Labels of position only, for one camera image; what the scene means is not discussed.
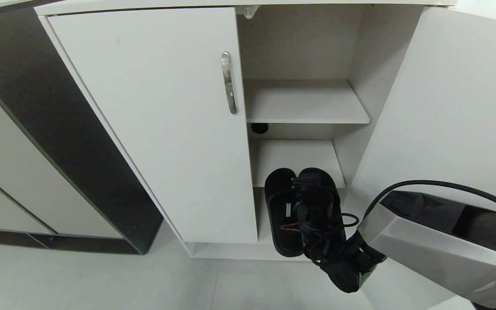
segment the white shelf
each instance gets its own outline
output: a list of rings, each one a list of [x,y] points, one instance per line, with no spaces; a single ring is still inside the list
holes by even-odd
[[[247,122],[368,124],[347,81],[244,80]]]
[[[281,167],[296,174],[318,167],[331,175],[337,188],[346,187],[332,141],[250,140],[250,164],[254,187],[264,187],[268,175]]]
[[[254,202],[258,214],[258,242],[255,245],[240,245],[227,243],[197,243],[193,257],[218,259],[252,259],[252,260],[282,260],[309,261],[305,255],[284,257],[277,253],[273,245],[271,224],[267,214],[264,189],[254,188]]]

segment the shelf bracket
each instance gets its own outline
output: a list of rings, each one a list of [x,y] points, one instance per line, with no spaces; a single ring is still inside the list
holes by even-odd
[[[254,6],[235,6],[235,12],[237,15],[244,15],[246,19],[252,19],[260,6],[259,4]]]

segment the silver robot arm casing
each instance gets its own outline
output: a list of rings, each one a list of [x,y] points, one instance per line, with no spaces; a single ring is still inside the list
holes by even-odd
[[[423,224],[426,212],[438,220],[441,210],[422,208],[420,220],[398,211],[382,204],[372,209],[357,228],[367,245],[463,298],[496,308],[496,250]]]

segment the black cable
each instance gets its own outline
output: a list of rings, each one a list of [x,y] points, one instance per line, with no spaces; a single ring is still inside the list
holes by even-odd
[[[460,184],[456,184],[456,183],[450,183],[450,182],[443,182],[443,181],[433,181],[433,180],[410,180],[410,181],[403,181],[403,182],[399,182],[399,183],[396,183],[394,185],[391,185],[390,187],[384,189],[380,194],[378,194],[378,196],[376,196],[376,198],[374,198],[374,200],[370,203],[369,207],[367,208],[366,212],[365,212],[365,215],[363,216],[363,218],[365,218],[369,213],[370,211],[372,211],[372,209],[374,208],[374,206],[376,206],[376,204],[384,197],[386,196],[389,192],[391,192],[392,190],[396,189],[396,188],[400,188],[402,186],[406,186],[406,185],[434,185],[434,186],[442,186],[442,187],[445,187],[445,188],[452,188],[452,189],[457,189],[457,190],[461,190],[463,192],[469,192],[471,194],[474,194],[474,195],[477,195],[477,196],[480,196],[480,197],[483,197],[483,198],[486,198],[488,200],[491,200],[492,202],[495,202],[496,203],[496,196],[488,193],[488,192],[484,192],[482,190],[479,190],[479,189],[475,189],[475,188],[471,188],[469,186],[464,186],[464,185],[460,185]]]
[[[352,219],[355,220],[355,222],[353,222],[353,223],[344,224],[344,227],[353,227],[353,226],[356,226],[357,224],[359,224],[359,218],[356,215],[354,215],[354,214],[351,214],[351,213],[342,213],[342,216],[351,217]]]

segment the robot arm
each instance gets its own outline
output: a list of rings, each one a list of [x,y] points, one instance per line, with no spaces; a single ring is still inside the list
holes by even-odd
[[[463,298],[496,308],[496,212],[431,195],[393,191],[413,184],[455,188],[496,202],[491,194],[459,184],[401,182],[374,199],[356,233],[346,240],[343,222],[334,223],[334,204],[319,205],[314,198],[319,186],[312,187],[311,180],[294,180],[299,200],[297,231],[303,236],[305,255],[344,292],[358,291],[389,257]]]

